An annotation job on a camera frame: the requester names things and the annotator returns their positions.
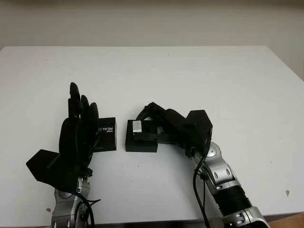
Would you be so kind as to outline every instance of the gray wall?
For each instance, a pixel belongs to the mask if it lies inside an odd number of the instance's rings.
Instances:
[[[267,45],[304,78],[304,1],[0,0],[0,48],[17,45]]]

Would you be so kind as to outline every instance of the black box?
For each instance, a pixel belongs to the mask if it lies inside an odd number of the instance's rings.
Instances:
[[[116,151],[116,120],[115,117],[98,120],[99,137],[94,152]]]
[[[157,152],[157,141],[135,140],[133,135],[133,120],[128,120],[127,134],[125,137],[125,150],[127,152]],[[143,120],[142,131],[157,134],[157,126],[154,121]]]

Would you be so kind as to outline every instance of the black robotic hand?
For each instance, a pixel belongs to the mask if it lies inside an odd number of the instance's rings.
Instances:
[[[92,176],[88,165],[98,138],[98,109],[86,96],[80,97],[77,85],[71,83],[68,118],[61,127],[59,153],[39,150],[27,163],[36,180],[55,189],[72,192],[79,177]]]

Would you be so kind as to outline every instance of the white tabletop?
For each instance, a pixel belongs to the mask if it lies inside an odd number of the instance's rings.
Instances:
[[[127,120],[152,101],[184,116],[207,111],[212,140],[264,215],[304,210],[304,83],[267,47],[6,47],[0,225],[50,224],[54,189],[25,163],[39,149],[58,152],[71,81],[117,121],[117,151],[90,164],[97,224],[202,218],[182,149],[124,150]],[[209,194],[206,207],[220,215]]]

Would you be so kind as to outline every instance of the silver arm segment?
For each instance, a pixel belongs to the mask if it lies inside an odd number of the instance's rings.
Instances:
[[[194,159],[198,163],[201,156],[196,154]],[[270,228],[259,209],[245,196],[236,175],[222,158],[219,146],[213,142],[201,169],[224,216],[225,227]]]
[[[87,178],[78,178],[78,193],[85,198],[90,192],[90,183]],[[82,200],[71,193],[55,190],[56,205],[53,211],[51,228],[85,228],[83,216],[86,206]]]

